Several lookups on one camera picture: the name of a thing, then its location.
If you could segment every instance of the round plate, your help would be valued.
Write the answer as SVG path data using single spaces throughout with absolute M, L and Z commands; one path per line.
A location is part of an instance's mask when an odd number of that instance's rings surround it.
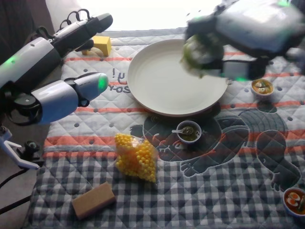
M 224 94 L 224 78 L 202 79 L 180 64 L 184 40 L 166 40 L 141 50 L 131 61 L 127 82 L 133 96 L 149 110 L 166 116 L 204 111 Z

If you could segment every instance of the boiled egg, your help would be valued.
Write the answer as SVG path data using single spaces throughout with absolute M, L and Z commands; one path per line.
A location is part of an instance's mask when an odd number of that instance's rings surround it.
M 300 198 L 300 196 L 298 195 L 298 194 L 296 194 L 295 192 L 291 192 L 290 194 L 289 194 L 289 197 L 291 198 L 291 199 L 294 199 L 295 201 L 299 201 L 301 198 Z
M 298 203 L 294 199 L 291 199 L 290 197 L 287 198 L 287 203 L 294 207 L 298 206 Z

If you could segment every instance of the cardboard box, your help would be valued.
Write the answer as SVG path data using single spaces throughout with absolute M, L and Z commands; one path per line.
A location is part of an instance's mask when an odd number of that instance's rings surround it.
M 115 201 L 111 186 L 105 182 L 72 200 L 72 205 L 77 218 L 83 219 Z

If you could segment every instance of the quilted fabric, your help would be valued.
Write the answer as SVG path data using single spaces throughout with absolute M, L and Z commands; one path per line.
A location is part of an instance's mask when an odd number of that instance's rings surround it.
M 126 83 L 138 51 L 181 39 L 183 29 L 122 33 L 112 34 L 110 57 L 67 56 L 63 79 L 101 72 L 110 84 L 88 107 L 51 124 L 24 227 L 304 228 L 285 212 L 282 195 L 304 186 L 305 77 L 282 58 L 273 60 L 265 75 L 275 86 L 271 103 L 258 101 L 250 82 L 233 82 L 213 108 L 190 117 L 203 139 L 185 147 L 171 134 L 181 119 L 148 112 Z M 226 58 L 249 57 L 227 47 Z M 157 184 L 118 171 L 118 132 L 158 149 Z M 71 200 L 105 181 L 117 202 L 78 221 Z

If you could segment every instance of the bag of yellow beads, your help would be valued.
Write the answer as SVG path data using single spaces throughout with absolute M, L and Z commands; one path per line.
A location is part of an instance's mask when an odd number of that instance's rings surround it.
M 114 139 L 119 155 L 117 168 L 125 175 L 155 183 L 157 150 L 152 144 L 126 134 L 117 134 Z

